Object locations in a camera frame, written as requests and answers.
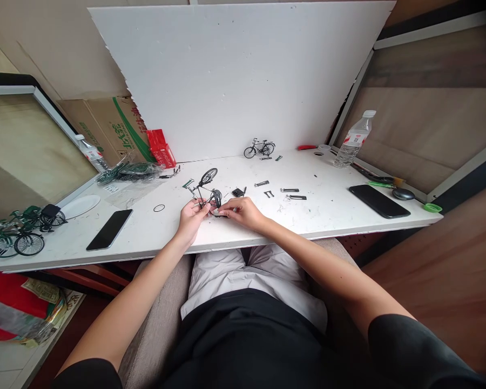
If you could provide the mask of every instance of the black computer mouse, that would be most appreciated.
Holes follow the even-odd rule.
[[[402,188],[393,189],[393,196],[398,200],[412,200],[415,197],[411,191]]]

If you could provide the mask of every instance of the red box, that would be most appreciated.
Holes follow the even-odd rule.
[[[177,165],[162,130],[148,130],[147,138],[150,141],[151,152],[159,164],[166,165],[166,169],[171,169]]]

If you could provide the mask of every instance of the cardboard box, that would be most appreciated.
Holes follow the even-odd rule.
[[[146,135],[146,125],[131,97],[61,100],[77,132],[103,154],[110,166],[133,151],[134,162],[156,162]]]

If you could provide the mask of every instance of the hand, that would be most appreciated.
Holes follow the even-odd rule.
[[[266,218],[250,200],[250,197],[232,198],[218,210],[220,215],[227,216],[242,226],[260,232],[266,224]]]
[[[200,228],[201,221],[207,218],[209,210],[211,209],[209,203],[204,204],[203,208],[200,208],[200,205],[197,205],[198,203],[204,203],[205,201],[207,200],[204,198],[193,199],[180,211],[180,224],[174,237],[187,245],[187,247],[193,244],[196,235],[198,234],[198,228]]]

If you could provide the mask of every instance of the red object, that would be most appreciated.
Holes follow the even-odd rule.
[[[315,145],[302,145],[297,147],[297,150],[308,150],[308,149],[316,149],[317,146]]]
[[[166,169],[171,169],[177,165],[162,130],[148,130],[147,138],[150,141],[151,152],[159,164],[166,165]]]
[[[31,290],[24,287],[28,280],[28,277],[20,274],[0,273],[0,303],[30,316],[45,319],[53,304],[40,299]],[[0,328],[0,340],[15,338],[16,334]]]

